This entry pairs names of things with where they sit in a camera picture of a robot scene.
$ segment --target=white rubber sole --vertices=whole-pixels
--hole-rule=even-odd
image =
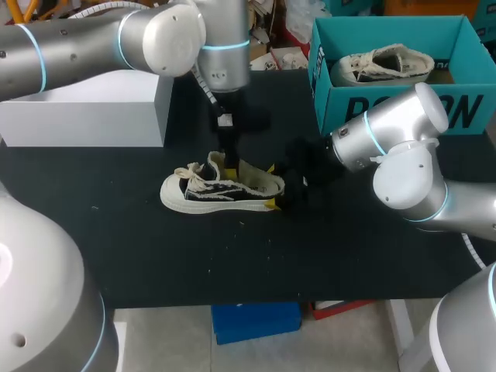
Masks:
[[[226,210],[243,210],[254,212],[269,212],[265,203],[267,200],[239,200],[239,201],[193,201],[184,199],[184,195],[179,188],[180,178],[175,174],[169,176],[160,189],[160,200],[162,203],[180,213],[190,215],[202,215]]]

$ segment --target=sneaker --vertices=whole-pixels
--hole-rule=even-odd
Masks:
[[[270,202],[284,191],[284,181],[239,161],[238,180],[229,179],[224,154],[212,151],[207,164],[178,168],[160,190],[163,204],[177,212],[203,214],[226,209],[267,212]]]
[[[425,81],[433,69],[427,54],[393,44],[341,58],[332,66],[331,82],[335,87],[409,85]]]

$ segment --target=shoelace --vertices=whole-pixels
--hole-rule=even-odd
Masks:
[[[374,68],[374,52],[372,50],[365,54],[358,54],[350,58],[351,71],[358,71],[358,78],[363,72],[375,72],[377,69]]]
[[[198,173],[200,173],[203,169],[203,165],[198,163],[190,163],[188,164],[188,169],[186,168],[177,168],[174,171],[174,174],[180,178],[183,178],[188,181],[188,189],[191,191],[204,191],[204,190],[212,190],[212,186],[207,186],[205,184],[205,180],[201,178]]]

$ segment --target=blue led ring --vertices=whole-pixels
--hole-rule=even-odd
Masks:
[[[244,41],[239,44],[232,44],[232,45],[221,45],[221,46],[211,46],[211,45],[204,45],[201,48],[203,50],[231,50],[231,49],[237,49],[237,48],[243,48],[246,47],[250,44],[250,41]]]
[[[40,92],[39,93],[41,93],[42,91],[45,90],[45,87],[47,86],[47,83],[46,83],[47,82],[47,69],[45,68],[45,61],[44,61],[43,56],[41,54],[40,45],[38,45],[38,42],[34,38],[34,35],[31,33],[31,31],[28,30],[28,28],[26,26],[21,25],[21,24],[16,24],[16,26],[18,26],[18,27],[20,27],[21,29],[24,30],[24,32],[26,33],[26,35],[29,37],[29,39],[33,43],[34,49],[36,50],[36,53],[38,54],[38,58],[40,59],[41,89],[40,89]]]
[[[418,220],[406,219],[406,220],[409,221],[409,222],[426,222],[426,221],[429,221],[429,220],[433,219],[439,213],[441,213],[441,211],[443,210],[444,206],[446,205],[446,202],[448,201],[448,185],[446,184],[446,182],[444,183],[444,187],[446,188],[446,195],[444,197],[443,205],[441,205],[441,208],[439,208],[439,210],[436,213],[434,213],[430,217],[427,217],[426,219],[418,219]]]
[[[496,318],[496,301],[494,300],[494,291],[493,291],[493,276],[494,276],[494,268],[496,267],[496,263],[491,268],[491,272],[489,273],[489,302],[491,303],[491,307],[493,309],[494,317]]]
[[[100,338],[98,338],[98,342],[96,343],[95,349],[93,350],[90,359],[88,359],[88,362],[86,362],[81,372],[86,372],[90,367],[91,362],[93,362],[93,359],[96,357],[98,349],[100,349],[100,345],[102,344],[102,340],[103,340],[103,334],[105,333],[105,322],[106,322],[105,304],[103,302],[103,297],[101,294],[100,294],[100,299],[102,300],[102,307],[103,307],[103,322],[102,322],[102,330],[100,332]]]
[[[374,134],[372,133],[372,129],[370,128],[369,118],[367,117],[367,111],[363,114],[363,120],[365,121],[365,128],[367,128],[367,133],[369,133],[370,138],[374,141],[376,148],[383,154],[386,155],[386,152],[382,150],[381,145],[376,140]]]
[[[129,66],[129,68],[131,70],[135,70],[136,68],[134,68],[133,66],[131,66],[131,64],[127,61],[127,59],[124,57],[124,53],[122,52],[122,47],[121,47],[121,34],[122,34],[122,29],[124,28],[124,23],[126,23],[126,21],[128,20],[128,18],[130,16],[132,16],[134,13],[137,13],[139,12],[140,10],[135,10],[134,12],[131,12],[130,14],[126,15],[121,23],[119,24],[119,30],[117,31],[117,45],[119,47],[119,52],[121,53],[121,58],[124,60],[124,62],[126,62],[126,64]]]

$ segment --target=white box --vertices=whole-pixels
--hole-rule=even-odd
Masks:
[[[162,147],[173,78],[113,71],[0,103],[11,147]]]

